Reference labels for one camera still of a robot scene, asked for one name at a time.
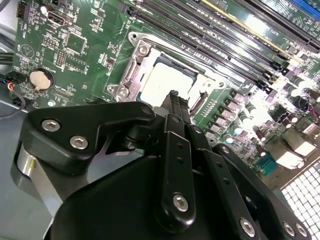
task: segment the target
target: capacitor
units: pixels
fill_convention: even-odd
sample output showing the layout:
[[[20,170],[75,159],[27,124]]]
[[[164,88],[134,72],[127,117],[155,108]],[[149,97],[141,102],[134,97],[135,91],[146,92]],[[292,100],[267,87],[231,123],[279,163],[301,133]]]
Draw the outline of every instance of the capacitor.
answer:
[[[53,11],[53,10],[55,10],[55,9],[51,5],[44,5],[44,6],[40,7],[40,12],[45,16],[48,15],[48,12]]]
[[[266,151],[260,144],[256,144],[255,148],[258,151],[258,154],[260,155],[260,157],[264,157],[265,155],[267,155]]]
[[[247,105],[245,108],[248,110],[251,116],[256,116],[258,113],[258,110],[256,109],[256,107],[253,106],[252,104]]]
[[[298,122],[298,118],[293,115],[292,113],[288,116],[288,119],[291,123],[295,124],[296,122]]]
[[[36,68],[29,75],[29,81],[37,91],[45,91],[55,85],[55,78],[46,69]]]
[[[314,100],[316,100],[317,103],[320,103],[320,93],[319,92],[308,89],[307,93],[309,94],[310,98],[313,98]]]
[[[239,119],[243,125],[249,125],[251,123],[251,119],[244,112],[240,112]]]
[[[265,135],[260,131],[259,129],[254,131],[258,139],[260,139],[261,142],[264,142],[266,140]]]
[[[308,85],[308,83],[300,77],[298,77],[296,80],[294,80],[293,83],[294,83],[294,85],[296,85],[300,89],[304,89]]]
[[[243,129],[236,123],[231,126],[234,135],[240,135],[243,132]]]
[[[230,134],[224,135],[223,138],[227,144],[232,144],[234,142],[234,139]]]
[[[291,97],[296,97],[300,95],[300,90],[294,86],[287,87],[286,91],[291,95]]]
[[[289,129],[292,126],[288,119],[283,120],[282,125],[285,126],[286,129]]]

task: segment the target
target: mounting screw hole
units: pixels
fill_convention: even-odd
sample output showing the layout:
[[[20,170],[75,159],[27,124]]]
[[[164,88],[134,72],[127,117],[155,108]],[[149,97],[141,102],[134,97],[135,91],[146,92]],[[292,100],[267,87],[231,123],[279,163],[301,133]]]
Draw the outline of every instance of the mounting screw hole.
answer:
[[[223,181],[225,182],[225,184],[230,185],[230,181],[228,180],[228,178],[223,178]]]
[[[180,123],[180,119],[176,116],[172,117],[173,121],[175,121],[176,123]]]
[[[183,163],[184,163],[184,160],[182,159],[182,157],[179,157],[179,156],[178,156],[176,159],[178,160],[178,162],[179,162],[180,164],[183,164]]]
[[[130,39],[132,40],[132,41],[136,41],[137,40],[137,35],[135,35],[135,34],[131,34],[131,36],[130,36]]]
[[[153,111],[146,106],[141,107],[141,109],[145,114],[149,114],[149,115],[153,114]]]
[[[220,162],[216,162],[216,164],[219,166],[219,168],[222,168],[223,167],[223,165],[220,163]]]

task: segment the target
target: electrolytic capacitor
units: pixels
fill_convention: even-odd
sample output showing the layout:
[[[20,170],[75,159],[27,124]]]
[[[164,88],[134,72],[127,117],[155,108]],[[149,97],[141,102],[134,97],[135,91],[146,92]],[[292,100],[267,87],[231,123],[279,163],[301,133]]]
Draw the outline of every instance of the electrolytic capacitor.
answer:
[[[309,89],[307,91],[307,93],[309,94],[309,96],[311,98],[313,98],[314,100],[316,100],[317,103],[320,103],[320,92],[316,92],[316,91],[313,91],[311,89]]]
[[[255,116],[258,113],[258,110],[256,109],[256,107],[253,106],[252,104],[247,105],[245,108],[248,110],[251,116]]]
[[[232,144],[234,142],[234,139],[232,138],[232,136],[230,134],[224,135],[223,139],[225,140],[225,142],[227,144]]]
[[[296,122],[298,122],[298,118],[293,115],[292,113],[288,116],[288,119],[291,123],[295,124]]]
[[[251,119],[244,112],[240,112],[239,119],[243,125],[249,125],[251,123]]]
[[[300,95],[300,90],[294,86],[289,86],[286,91],[291,95],[291,97],[296,97]]]
[[[256,130],[255,131],[256,136],[258,137],[258,139],[260,139],[261,142],[264,142],[266,140],[265,135],[262,133],[262,131],[260,130]]]
[[[285,126],[286,129],[289,129],[292,126],[288,119],[283,120],[282,125]]]
[[[231,128],[233,130],[234,135],[240,135],[243,132],[243,129],[236,123],[233,124]]]
[[[264,148],[261,145],[256,144],[255,148],[258,151],[258,154],[260,155],[260,157],[264,157],[267,154],[266,151],[264,150]]]
[[[300,77],[298,77],[296,80],[294,80],[293,83],[294,83],[294,85],[296,85],[300,89],[304,89],[308,85],[308,83]]]

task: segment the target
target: black connector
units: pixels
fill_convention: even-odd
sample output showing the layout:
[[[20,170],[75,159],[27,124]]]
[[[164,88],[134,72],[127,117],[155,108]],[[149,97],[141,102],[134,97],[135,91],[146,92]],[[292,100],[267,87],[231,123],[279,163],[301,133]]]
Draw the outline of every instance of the black connector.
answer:
[[[19,1],[16,11],[16,17],[22,20],[28,20],[30,14],[30,5],[24,1]]]
[[[288,119],[289,115],[290,112],[288,112],[283,106],[279,105],[278,109],[270,116],[277,124],[282,124]]]
[[[27,75],[17,71],[11,71],[5,75],[4,79],[13,82],[14,84],[21,84],[27,80]]]

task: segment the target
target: metal bracket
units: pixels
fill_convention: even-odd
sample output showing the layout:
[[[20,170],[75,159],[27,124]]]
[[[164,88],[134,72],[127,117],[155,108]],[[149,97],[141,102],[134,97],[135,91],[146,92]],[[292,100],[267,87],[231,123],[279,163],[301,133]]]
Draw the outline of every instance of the metal bracket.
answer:
[[[87,173],[75,176],[60,174],[48,164],[30,155],[23,145],[20,148],[17,167],[31,179],[53,217],[67,197],[88,185]]]

